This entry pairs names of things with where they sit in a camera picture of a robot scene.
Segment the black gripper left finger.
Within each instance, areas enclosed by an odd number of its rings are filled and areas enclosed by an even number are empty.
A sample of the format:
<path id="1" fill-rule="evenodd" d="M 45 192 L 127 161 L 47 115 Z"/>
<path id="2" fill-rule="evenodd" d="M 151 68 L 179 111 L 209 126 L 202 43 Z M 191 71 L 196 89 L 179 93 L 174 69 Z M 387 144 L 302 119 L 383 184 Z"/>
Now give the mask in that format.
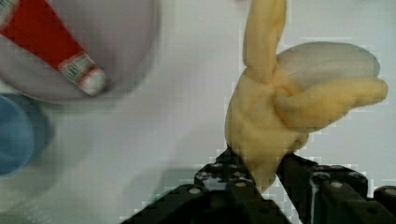
<path id="1" fill-rule="evenodd" d="M 291 224 L 231 149 L 121 224 Z"/>

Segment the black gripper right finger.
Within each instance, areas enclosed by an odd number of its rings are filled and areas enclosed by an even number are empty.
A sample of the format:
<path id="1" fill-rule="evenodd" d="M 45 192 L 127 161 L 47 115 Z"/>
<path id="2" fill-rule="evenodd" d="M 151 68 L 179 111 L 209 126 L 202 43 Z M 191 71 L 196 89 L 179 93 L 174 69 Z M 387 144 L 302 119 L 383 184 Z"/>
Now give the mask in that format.
<path id="1" fill-rule="evenodd" d="M 303 224 L 396 224 L 395 188 L 368 196 L 368 179 L 342 165 L 289 154 L 276 172 Z"/>

